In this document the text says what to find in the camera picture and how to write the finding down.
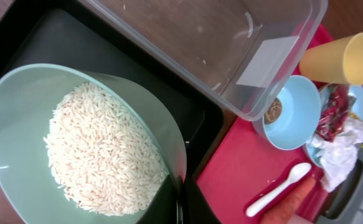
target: plate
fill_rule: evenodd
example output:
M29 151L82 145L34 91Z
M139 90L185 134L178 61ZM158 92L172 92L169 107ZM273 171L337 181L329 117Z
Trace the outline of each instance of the plate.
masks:
M322 107L324 107L330 96L328 85L323 86L319 92ZM352 107L352 111L363 121L363 86L351 85L349 89L349 95L357 98ZM319 149L315 147L309 147L307 144L304 144L303 150L316 166L321 167L321 164L319 163L320 157L316 156L316 154L319 152Z

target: plastic cup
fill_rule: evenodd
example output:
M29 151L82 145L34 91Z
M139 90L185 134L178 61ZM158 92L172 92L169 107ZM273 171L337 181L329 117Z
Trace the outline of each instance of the plastic cup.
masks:
M308 49L299 69L313 81L363 85L363 32Z

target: spoon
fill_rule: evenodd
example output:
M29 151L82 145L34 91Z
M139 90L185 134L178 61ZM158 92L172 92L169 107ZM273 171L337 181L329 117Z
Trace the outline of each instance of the spoon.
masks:
M278 196L282 191L284 191L289 185L299 181L304 175L306 175L311 169L311 164L308 162L303 162L295 165L289 172L288 178L280 184L277 188L264 195L262 198L257 200L255 203L251 204L246 209L246 215L248 217L254 217L258 212L260 212L264 207L266 207L276 196Z

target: black tray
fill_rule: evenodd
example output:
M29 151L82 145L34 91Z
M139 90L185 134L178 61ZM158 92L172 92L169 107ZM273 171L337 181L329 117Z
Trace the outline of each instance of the black tray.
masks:
M205 166L201 160L222 127L217 105L74 0L16 0L9 8L0 22L0 77L30 63L116 75L153 93L173 115L186 141L184 223L217 222L210 209L204 209L208 206L191 178L201 170L198 166ZM152 211L146 216L161 214Z

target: food in bowl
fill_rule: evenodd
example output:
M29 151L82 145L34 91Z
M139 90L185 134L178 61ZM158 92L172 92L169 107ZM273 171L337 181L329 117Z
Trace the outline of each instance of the food in bowl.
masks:
M264 124L271 124L276 121L282 113L282 103L278 98L270 105L267 112L264 114Z
M44 141L58 188L89 212L122 216L147 209L168 175L143 124L93 83L64 96Z

